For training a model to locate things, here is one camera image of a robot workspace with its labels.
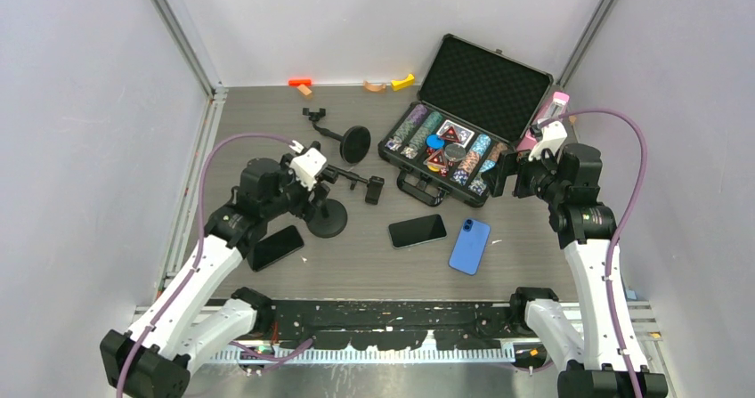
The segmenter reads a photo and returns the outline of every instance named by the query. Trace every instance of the case handle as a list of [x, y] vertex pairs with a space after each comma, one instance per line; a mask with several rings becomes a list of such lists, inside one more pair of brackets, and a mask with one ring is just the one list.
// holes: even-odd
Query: case handle
[[420, 176], [417, 184], [409, 184], [406, 183], [406, 173], [407, 171], [405, 169], [402, 169], [399, 173], [398, 178], [396, 178], [396, 186], [400, 191], [411, 195], [414, 199], [419, 200], [420, 202], [430, 207], [437, 207], [441, 205], [441, 202], [443, 202], [443, 198], [445, 198], [445, 196], [448, 194], [448, 191], [443, 188], [439, 188], [438, 195], [433, 196], [425, 191], [425, 188], [430, 183], [430, 177]]

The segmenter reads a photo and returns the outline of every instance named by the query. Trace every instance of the open aluminum case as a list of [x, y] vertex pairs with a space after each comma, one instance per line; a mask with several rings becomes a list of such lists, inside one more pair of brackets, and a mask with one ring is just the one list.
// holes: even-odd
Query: open aluminum case
[[[503, 143], [505, 150], [510, 150], [522, 138], [552, 85], [553, 77], [548, 73], [511, 60], [501, 51], [490, 51], [448, 34], [443, 37], [418, 91], [418, 100], [380, 141], [377, 152], [382, 159], [401, 169], [396, 179], [398, 188], [425, 204], [436, 207], [450, 194], [471, 207], [481, 207], [490, 190], [485, 185], [481, 187], [481, 182], [473, 189], [472, 181], [479, 177], [484, 161], [497, 143]], [[453, 179], [461, 161], [455, 162], [446, 176], [425, 165], [429, 154], [424, 142], [414, 158], [402, 154], [421, 125], [414, 126], [399, 144], [394, 136], [418, 106], [427, 109], [423, 121], [433, 112], [441, 115], [440, 124], [433, 126], [432, 134], [436, 134], [446, 120], [472, 131], [474, 134], [465, 148], [467, 153], [482, 135], [490, 137], [490, 144], [464, 183]], [[407, 183], [407, 175], [416, 176], [418, 182]], [[431, 184], [438, 188], [436, 194], [426, 191]]]

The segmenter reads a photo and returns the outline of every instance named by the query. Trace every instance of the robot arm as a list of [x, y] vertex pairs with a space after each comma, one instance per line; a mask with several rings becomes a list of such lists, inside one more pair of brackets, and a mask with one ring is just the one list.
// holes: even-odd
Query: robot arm
[[[343, 230], [345, 217], [329, 216], [328, 207], [340, 204], [327, 199], [329, 188], [321, 181], [333, 183], [337, 176], [326, 168], [319, 148], [315, 142], [308, 150], [301, 148], [298, 156], [284, 155], [280, 163], [268, 158], [248, 162], [231, 200], [210, 216], [201, 254], [198, 243], [155, 304], [126, 333], [111, 330], [101, 341], [111, 386], [127, 370], [124, 391], [135, 398], [182, 396], [191, 375], [229, 342], [269, 330], [272, 301], [248, 288], [236, 290], [222, 310], [191, 324], [225, 277], [245, 259], [251, 263], [254, 246], [272, 219], [288, 212], [322, 238]], [[162, 315], [155, 321], [157, 313]], [[131, 366], [125, 368], [135, 337], [150, 326]]]
[[[558, 297], [549, 288], [518, 288], [511, 297], [515, 323], [534, 331], [560, 371], [559, 397], [634, 396], [624, 356], [628, 355], [646, 397], [668, 393], [665, 377], [651, 374], [640, 349], [621, 287], [619, 248], [613, 252], [611, 274], [605, 258], [616, 230], [613, 212], [597, 201], [602, 169], [600, 152], [584, 144], [561, 148], [566, 133], [560, 122], [542, 129], [532, 151], [510, 152], [483, 173], [491, 195], [503, 193], [506, 177], [516, 175], [514, 196], [537, 196], [548, 203], [549, 223], [558, 235], [577, 286], [584, 339], [565, 318]], [[559, 160], [554, 152], [560, 149]], [[609, 302], [606, 282], [613, 288]], [[613, 304], [626, 344], [619, 345], [610, 314]]]

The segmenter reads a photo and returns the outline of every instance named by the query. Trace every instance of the dark wooden tabletop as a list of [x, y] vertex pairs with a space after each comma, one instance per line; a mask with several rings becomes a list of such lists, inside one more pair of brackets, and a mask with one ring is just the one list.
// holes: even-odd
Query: dark wooden tabletop
[[[317, 134], [301, 113], [303, 107], [326, 108], [328, 114], [321, 126], [337, 133], [355, 125], [370, 130], [373, 149], [353, 171], [365, 177], [381, 176], [386, 185], [377, 206], [364, 202], [363, 185], [350, 191], [349, 182], [343, 178], [329, 185], [330, 197], [345, 205], [349, 217], [346, 229], [333, 239], [312, 236], [306, 224], [291, 215], [274, 220], [269, 234], [295, 224], [304, 237], [304, 248], [261, 272], [252, 272], [244, 263], [223, 282], [215, 296], [228, 297], [236, 288], [250, 287], [273, 298], [507, 301], [516, 287], [533, 286], [550, 287], [562, 301], [576, 301], [571, 271], [548, 226], [544, 202], [504, 196], [489, 199], [484, 207], [475, 209], [446, 199], [433, 208], [396, 188], [398, 169], [380, 159], [377, 142], [416, 99], [416, 90], [412, 87], [396, 93], [390, 89], [387, 93], [367, 93], [360, 86], [315, 86], [311, 101], [289, 87], [230, 90], [217, 141], [244, 132], [283, 134], [304, 145], [317, 140], [329, 163], [349, 169], [338, 156], [338, 142]], [[239, 183], [241, 170], [250, 159], [268, 157], [277, 161], [287, 151], [281, 143], [259, 139], [226, 146], [209, 170], [206, 211], [211, 213], [228, 200], [231, 187]], [[507, 184], [506, 194], [511, 185]], [[446, 239], [413, 248], [392, 248], [388, 224], [431, 214], [442, 215], [448, 231]], [[448, 266], [462, 221], [468, 217], [491, 226], [488, 247], [475, 276]], [[189, 251], [195, 242], [196, 236], [192, 235]]]

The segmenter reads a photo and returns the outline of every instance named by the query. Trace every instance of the smartphone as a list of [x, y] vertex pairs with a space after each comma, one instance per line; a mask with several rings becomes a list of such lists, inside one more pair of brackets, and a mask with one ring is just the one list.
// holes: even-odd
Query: smartphone
[[252, 272], [259, 272], [265, 267], [281, 260], [294, 251], [304, 246], [302, 235], [296, 229], [296, 226], [289, 226], [286, 229], [277, 231], [267, 238], [260, 240], [255, 245], [252, 253]]
[[451, 252], [449, 266], [467, 275], [477, 273], [490, 234], [491, 227], [489, 225], [472, 218], [465, 220], [461, 225], [456, 245]]
[[435, 214], [390, 224], [388, 233], [391, 235], [391, 244], [399, 249], [443, 239], [446, 237], [446, 227], [443, 219]]

